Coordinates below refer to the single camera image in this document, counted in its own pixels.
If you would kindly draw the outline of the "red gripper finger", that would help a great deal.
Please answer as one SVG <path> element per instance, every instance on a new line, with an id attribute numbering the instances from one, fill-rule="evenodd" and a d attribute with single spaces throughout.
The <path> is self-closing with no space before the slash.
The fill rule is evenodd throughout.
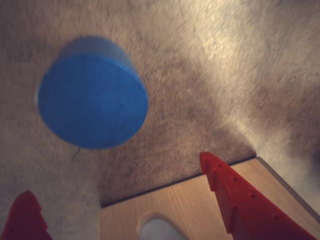
<path id="1" fill-rule="evenodd" d="M 2 240 L 51 240 L 42 208 L 35 195 L 27 190 L 13 202 L 3 232 Z"/>
<path id="2" fill-rule="evenodd" d="M 233 239 L 314 239 L 222 159 L 201 152 L 199 160 L 202 174 L 215 193 L 226 232 Z"/>

